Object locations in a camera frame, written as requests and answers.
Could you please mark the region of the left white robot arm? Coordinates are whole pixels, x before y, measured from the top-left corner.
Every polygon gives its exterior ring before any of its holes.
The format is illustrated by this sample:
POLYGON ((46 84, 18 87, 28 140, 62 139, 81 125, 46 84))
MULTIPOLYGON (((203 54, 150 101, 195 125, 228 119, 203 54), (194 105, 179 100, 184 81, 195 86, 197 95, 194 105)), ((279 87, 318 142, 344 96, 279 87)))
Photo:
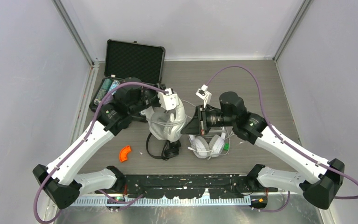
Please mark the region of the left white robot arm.
POLYGON ((98 190, 119 193, 125 188, 125 175, 115 166, 80 174, 79 170, 107 142, 132 122, 132 116, 150 107, 163 107, 173 90, 158 88, 129 78, 109 90, 101 99, 94 117, 81 136, 48 165, 37 165, 33 174, 59 209, 73 204, 83 194, 98 190))

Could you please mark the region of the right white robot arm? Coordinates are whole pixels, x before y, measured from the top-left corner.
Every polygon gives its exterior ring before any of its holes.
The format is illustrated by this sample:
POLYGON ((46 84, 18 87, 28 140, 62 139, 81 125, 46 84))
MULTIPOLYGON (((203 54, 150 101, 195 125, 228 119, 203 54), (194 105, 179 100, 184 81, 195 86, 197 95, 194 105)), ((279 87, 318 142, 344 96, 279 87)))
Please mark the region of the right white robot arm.
POLYGON ((295 169, 276 170, 256 164, 248 173, 248 187, 284 189, 303 195, 312 205, 326 210, 343 184, 345 165, 339 159, 331 161, 311 153, 287 138, 264 117, 247 111, 237 93, 228 91, 219 97, 220 108, 199 105, 194 116, 181 130, 185 135, 205 135, 212 127, 232 127, 234 134, 252 145, 263 148, 295 169))

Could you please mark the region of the black wired headphones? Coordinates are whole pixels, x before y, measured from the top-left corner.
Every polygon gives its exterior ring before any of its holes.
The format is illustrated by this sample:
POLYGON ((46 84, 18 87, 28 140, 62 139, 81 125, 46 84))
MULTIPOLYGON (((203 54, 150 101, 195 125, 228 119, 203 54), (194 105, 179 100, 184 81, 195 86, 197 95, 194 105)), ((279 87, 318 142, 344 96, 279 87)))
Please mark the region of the black wired headphones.
POLYGON ((179 140, 175 141, 175 142, 170 142, 170 141, 166 140, 164 145, 163 145, 163 148, 162 148, 160 156, 156 156, 156 155, 151 154, 150 151, 149 151, 149 141, 150 141, 151 136, 152 136, 152 133, 149 133, 148 137, 146 139, 146 143, 145 143, 146 151, 147 151, 147 153, 149 154, 150 157, 152 157, 154 159, 157 159, 157 160, 165 160, 165 161, 167 161, 167 160, 169 160, 171 158, 174 158, 174 157, 179 155, 179 149, 182 146, 181 142, 179 140))

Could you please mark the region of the white grey headphones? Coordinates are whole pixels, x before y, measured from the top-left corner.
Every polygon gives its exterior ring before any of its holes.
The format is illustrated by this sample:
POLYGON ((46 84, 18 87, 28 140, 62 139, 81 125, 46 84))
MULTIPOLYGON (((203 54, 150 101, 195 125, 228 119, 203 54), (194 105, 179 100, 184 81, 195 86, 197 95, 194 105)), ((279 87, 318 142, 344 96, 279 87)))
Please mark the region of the white grey headphones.
POLYGON ((190 146, 187 149, 192 151, 199 159, 209 160, 229 154, 230 149, 224 151, 223 147, 225 143, 231 144, 233 131, 229 132, 225 127, 220 127, 219 129, 212 129, 211 132, 213 135, 188 135, 190 146))

